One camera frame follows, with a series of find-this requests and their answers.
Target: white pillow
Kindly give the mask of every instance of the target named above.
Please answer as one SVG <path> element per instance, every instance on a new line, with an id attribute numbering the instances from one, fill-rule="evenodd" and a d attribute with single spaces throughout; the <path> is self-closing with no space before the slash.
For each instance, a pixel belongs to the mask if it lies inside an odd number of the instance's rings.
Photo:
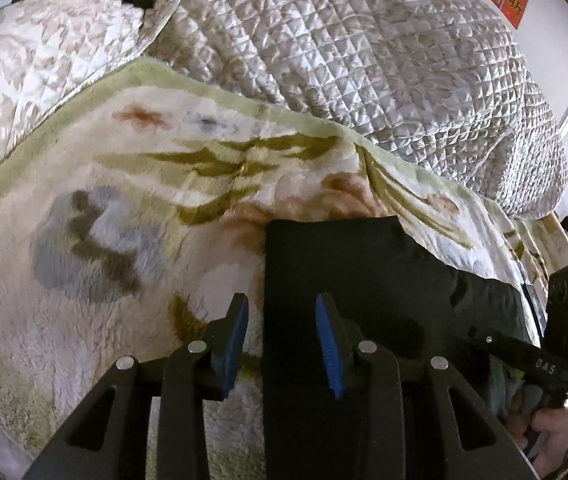
<path id="1" fill-rule="evenodd" d="M 179 0 L 24 0 L 0 9 L 0 162 L 72 95 L 140 56 Z"/>

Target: quilted bedspread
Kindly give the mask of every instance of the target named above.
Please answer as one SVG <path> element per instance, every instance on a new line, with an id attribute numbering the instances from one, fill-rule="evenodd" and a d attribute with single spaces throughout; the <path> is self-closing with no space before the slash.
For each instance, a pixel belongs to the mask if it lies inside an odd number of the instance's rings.
<path id="1" fill-rule="evenodd" d="M 180 0 L 147 53 L 352 127 L 511 215 L 548 214 L 566 186 L 550 108 L 479 0 Z"/>
<path id="2" fill-rule="evenodd" d="M 205 403 L 206 443 L 212 478 L 264 478 L 264 227 L 389 215 L 446 264 L 519 287 L 496 203 L 348 128 L 153 59 L 87 88 L 0 165 L 0 470 L 21 478 L 120 355 L 169 354 L 244 292 L 238 384 Z M 513 323 L 537 341 L 528 309 Z M 516 381 L 491 366 L 504 414 Z"/>

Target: black gripper frame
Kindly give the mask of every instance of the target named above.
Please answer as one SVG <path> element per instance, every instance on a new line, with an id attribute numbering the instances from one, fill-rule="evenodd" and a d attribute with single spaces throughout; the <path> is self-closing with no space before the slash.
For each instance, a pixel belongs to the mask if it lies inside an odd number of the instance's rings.
<path id="1" fill-rule="evenodd" d="M 240 367 L 248 300 L 235 294 L 201 341 L 166 358 L 121 358 L 82 399 L 24 480 L 142 480 L 151 401 L 161 397 L 157 480 L 208 480 L 202 400 L 224 400 Z"/>
<path id="2" fill-rule="evenodd" d="M 403 385 L 427 384 L 435 406 L 443 452 L 438 480 L 535 480 L 538 476 L 520 449 L 487 408 L 479 394 L 452 363 L 442 357 L 428 363 L 396 357 L 379 344 L 365 341 L 355 322 L 342 319 L 330 294 L 320 294 L 341 362 L 345 397 L 365 396 L 366 415 L 355 478 L 405 480 L 405 411 Z M 472 413 L 474 424 L 484 427 L 486 444 L 467 446 L 460 420 Z"/>

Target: silver quilted comforter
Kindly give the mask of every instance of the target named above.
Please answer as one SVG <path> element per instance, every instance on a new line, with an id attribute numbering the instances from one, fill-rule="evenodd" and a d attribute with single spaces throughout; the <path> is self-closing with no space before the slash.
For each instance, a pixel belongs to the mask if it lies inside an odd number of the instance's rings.
<path id="1" fill-rule="evenodd" d="M 352 127 L 511 215 L 548 214 L 566 187 L 550 108 L 479 0 L 181 0 L 147 53 Z"/>

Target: chinese character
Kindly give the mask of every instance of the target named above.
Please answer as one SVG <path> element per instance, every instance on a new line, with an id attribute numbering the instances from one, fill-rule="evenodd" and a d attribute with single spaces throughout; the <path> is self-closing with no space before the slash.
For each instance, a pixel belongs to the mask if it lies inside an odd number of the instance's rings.
<path id="1" fill-rule="evenodd" d="M 524 12 L 524 9 L 526 9 L 526 6 L 522 2 L 520 2 L 519 0 L 506 0 L 506 3 L 509 4 L 509 6 L 513 7 L 513 9 L 515 9 L 517 11 L 518 16 L 522 12 Z"/>

